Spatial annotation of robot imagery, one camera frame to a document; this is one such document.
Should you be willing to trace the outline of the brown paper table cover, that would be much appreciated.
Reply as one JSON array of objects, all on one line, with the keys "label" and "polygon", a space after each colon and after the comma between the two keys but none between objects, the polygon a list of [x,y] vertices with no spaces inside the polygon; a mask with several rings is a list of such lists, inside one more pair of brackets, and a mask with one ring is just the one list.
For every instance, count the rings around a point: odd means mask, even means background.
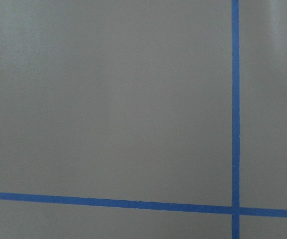
[{"label": "brown paper table cover", "polygon": [[287,239],[287,0],[0,0],[0,239]]}]

